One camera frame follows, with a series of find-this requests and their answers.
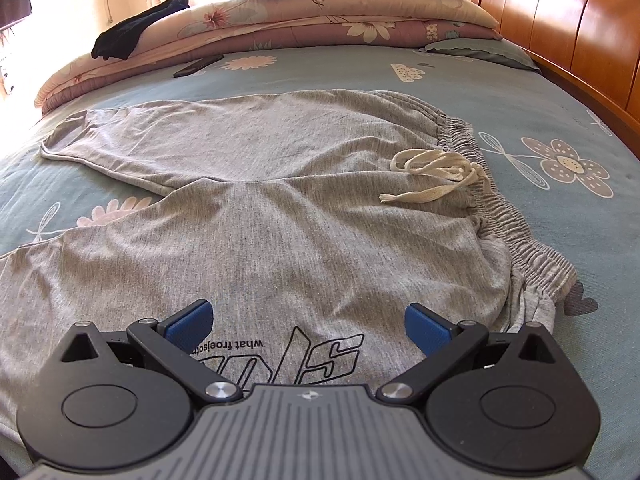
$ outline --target wooden headboard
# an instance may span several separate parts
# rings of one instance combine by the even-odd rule
[[[640,158],[640,0],[473,0]]]

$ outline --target drawstring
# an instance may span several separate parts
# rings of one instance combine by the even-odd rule
[[[398,163],[404,162],[404,166],[399,168]],[[412,168],[414,164],[421,164],[418,168]],[[425,203],[433,202],[447,193],[462,187],[469,186],[482,180],[482,190],[490,193],[491,185],[489,177],[484,172],[480,164],[470,162],[467,158],[457,152],[444,152],[443,150],[403,150],[394,155],[391,160],[391,171],[402,171],[403,173],[437,176],[446,180],[451,180],[456,184],[448,186],[437,186],[424,191],[411,191],[400,195],[381,194],[380,202],[409,202]]]

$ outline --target green pillow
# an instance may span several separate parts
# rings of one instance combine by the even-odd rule
[[[510,66],[511,68],[540,72],[538,66],[524,50],[507,40],[457,38],[455,40],[435,41],[420,50],[423,52],[449,54],[450,56],[473,57]]]

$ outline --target smartphone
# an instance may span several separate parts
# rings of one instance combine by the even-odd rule
[[[174,74],[174,77],[183,77],[186,75],[191,75],[191,74],[195,74],[198,70],[202,70],[204,67],[209,66],[212,63],[215,63],[217,61],[220,61],[224,56],[222,54],[216,54],[215,56],[209,56],[209,57],[203,57],[202,59],[199,59],[193,63],[191,63],[189,66],[186,66],[180,70],[178,70],[178,72],[176,72]]]

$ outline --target flower center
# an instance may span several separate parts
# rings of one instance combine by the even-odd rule
[[[573,160],[568,156],[562,156],[562,155],[557,156],[556,159],[560,164],[562,164],[569,171],[573,171],[574,173],[577,173],[577,174],[584,173],[584,168],[576,160]]]

